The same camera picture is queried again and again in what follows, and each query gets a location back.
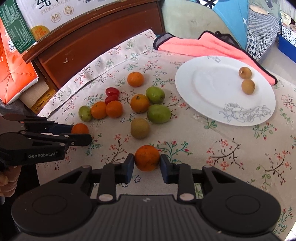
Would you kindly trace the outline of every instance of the pink towel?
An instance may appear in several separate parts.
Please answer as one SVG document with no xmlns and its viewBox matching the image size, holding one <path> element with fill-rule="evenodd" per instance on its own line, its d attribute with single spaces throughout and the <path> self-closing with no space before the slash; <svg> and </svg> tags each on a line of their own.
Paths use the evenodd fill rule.
<svg viewBox="0 0 296 241">
<path fill-rule="evenodd" d="M 264 70 L 243 50 L 218 39 L 209 32 L 204 32 L 199 39 L 169 38 L 158 47 L 158 50 L 166 50 L 172 53 L 194 57 L 209 55 L 230 57 L 244 62 L 256 69 L 271 85 L 274 85 L 277 82 L 277 79 L 274 76 Z"/>
</svg>

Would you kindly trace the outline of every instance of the green label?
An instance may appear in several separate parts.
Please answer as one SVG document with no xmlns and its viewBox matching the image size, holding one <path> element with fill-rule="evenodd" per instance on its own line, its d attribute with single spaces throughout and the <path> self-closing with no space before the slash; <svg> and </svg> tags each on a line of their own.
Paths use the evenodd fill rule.
<svg viewBox="0 0 296 241">
<path fill-rule="evenodd" d="M 35 43 L 35 39 L 27 27 L 15 0 L 6 0 L 0 6 L 0 16 L 11 41 L 19 53 L 23 53 Z"/>
</svg>

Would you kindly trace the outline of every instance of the human hand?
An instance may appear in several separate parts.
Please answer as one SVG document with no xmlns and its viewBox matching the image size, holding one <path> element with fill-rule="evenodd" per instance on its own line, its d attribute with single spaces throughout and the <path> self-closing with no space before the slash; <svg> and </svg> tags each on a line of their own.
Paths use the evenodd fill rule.
<svg viewBox="0 0 296 241">
<path fill-rule="evenodd" d="M 11 197 L 14 194 L 21 168 L 9 167 L 0 172 L 0 196 Z"/>
</svg>

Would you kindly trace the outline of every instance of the white box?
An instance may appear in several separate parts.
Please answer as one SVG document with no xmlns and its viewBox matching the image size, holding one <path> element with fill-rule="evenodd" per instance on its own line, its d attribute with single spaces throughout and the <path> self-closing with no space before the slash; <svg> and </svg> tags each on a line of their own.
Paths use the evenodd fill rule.
<svg viewBox="0 0 296 241">
<path fill-rule="evenodd" d="M 117 0 L 16 0 L 35 40 L 66 22 Z"/>
</svg>

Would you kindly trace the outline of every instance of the white basket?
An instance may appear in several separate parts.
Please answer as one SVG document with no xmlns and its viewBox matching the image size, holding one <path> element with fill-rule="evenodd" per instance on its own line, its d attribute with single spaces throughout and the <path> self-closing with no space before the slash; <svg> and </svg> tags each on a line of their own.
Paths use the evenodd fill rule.
<svg viewBox="0 0 296 241">
<path fill-rule="evenodd" d="M 281 21 L 281 35 L 283 38 L 288 40 L 291 44 L 296 47 L 296 33 L 294 33 L 291 29 L 287 29 L 283 22 Z"/>
</svg>

